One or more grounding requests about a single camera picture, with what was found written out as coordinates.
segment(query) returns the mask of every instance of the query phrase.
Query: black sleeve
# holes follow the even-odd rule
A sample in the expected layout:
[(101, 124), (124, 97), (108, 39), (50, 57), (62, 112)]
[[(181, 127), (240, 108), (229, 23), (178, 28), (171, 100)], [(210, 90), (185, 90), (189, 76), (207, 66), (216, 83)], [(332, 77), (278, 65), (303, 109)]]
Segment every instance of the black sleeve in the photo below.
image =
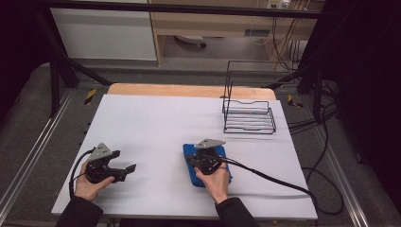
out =
[(103, 210), (81, 197), (74, 197), (62, 212), (56, 227), (96, 227)]
[(225, 227), (259, 227), (239, 198), (230, 198), (216, 205), (218, 216)]

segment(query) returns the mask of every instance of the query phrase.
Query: white table surface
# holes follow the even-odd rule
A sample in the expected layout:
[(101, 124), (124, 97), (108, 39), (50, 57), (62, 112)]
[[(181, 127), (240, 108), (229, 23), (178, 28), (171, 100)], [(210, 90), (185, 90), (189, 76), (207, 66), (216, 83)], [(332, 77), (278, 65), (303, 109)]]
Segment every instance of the white table surface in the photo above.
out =
[[(106, 216), (117, 218), (217, 218), (206, 190), (191, 184), (183, 158), (183, 144), (204, 138), (226, 141), (228, 158), (307, 188), (280, 101), (270, 101), (277, 126), (272, 135), (223, 133), (221, 106), (219, 98), (105, 95), (77, 158), (103, 142), (121, 150), (110, 167), (137, 167), (125, 182), (102, 190), (94, 203)], [(303, 192), (237, 166), (230, 170), (229, 196), (240, 197), (255, 218), (317, 218)], [(70, 200), (68, 181), (69, 176), (53, 207), (55, 215)]]

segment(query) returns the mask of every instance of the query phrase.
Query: person's left hand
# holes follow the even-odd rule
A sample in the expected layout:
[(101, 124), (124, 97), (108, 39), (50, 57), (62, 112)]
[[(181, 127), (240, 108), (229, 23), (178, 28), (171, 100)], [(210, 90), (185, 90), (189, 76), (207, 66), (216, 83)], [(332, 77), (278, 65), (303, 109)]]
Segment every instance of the person's left hand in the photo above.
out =
[(80, 169), (80, 176), (77, 178), (75, 196), (81, 197), (87, 201), (92, 201), (97, 197), (97, 194), (101, 191), (101, 189), (107, 187), (110, 183), (112, 183), (112, 181), (114, 181), (114, 177), (108, 177), (100, 183), (90, 183), (84, 174), (87, 165), (88, 161), (83, 163)]

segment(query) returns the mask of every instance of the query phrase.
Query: blue object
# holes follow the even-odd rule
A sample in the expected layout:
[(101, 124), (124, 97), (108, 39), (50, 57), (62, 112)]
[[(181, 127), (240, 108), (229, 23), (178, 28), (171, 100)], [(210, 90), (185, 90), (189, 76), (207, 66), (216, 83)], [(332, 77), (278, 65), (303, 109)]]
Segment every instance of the blue object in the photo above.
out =
[[(226, 157), (225, 154), (225, 150), (224, 147), (222, 145), (215, 147), (216, 153), (222, 157)], [(183, 145), (183, 157), (185, 159), (186, 156), (188, 155), (194, 155), (197, 152), (197, 150), (195, 149), (195, 145), (193, 144), (184, 144)], [(188, 171), (189, 171), (189, 177), (191, 178), (191, 183), (196, 186), (196, 187), (204, 187), (204, 183), (201, 179), (197, 178), (197, 174), (195, 172), (194, 167), (192, 167), (192, 165), (190, 165), (189, 163), (186, 163), (186, 165), (188, 166)]]

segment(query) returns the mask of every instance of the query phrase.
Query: person's right hand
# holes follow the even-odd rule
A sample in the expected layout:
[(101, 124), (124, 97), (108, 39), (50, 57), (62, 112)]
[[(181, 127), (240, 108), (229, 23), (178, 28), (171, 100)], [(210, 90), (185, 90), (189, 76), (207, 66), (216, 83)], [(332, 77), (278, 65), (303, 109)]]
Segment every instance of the person's right hand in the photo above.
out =
[(228, 182), (230, 173), (226, 169), (226, 166), (225, 163), (222, 163), (218, 170), (210, 175), (204, 175), (197, 167), (195, 167), (197, 177), (203, 181), (207, 192), (216, 204), (219, 204), (228, 198)]
[(85, 176), (86, 166), (88, 161), (82, 164), (79, 177), (77, 178), (77, 187), (75, 191), (76, 197), (81, 197), (87, 201), (92, 201), (97, 197), (97, 194), (110, 183), (114, 181), (114, 177), (108, 177), (100, 183), (90, 183)]

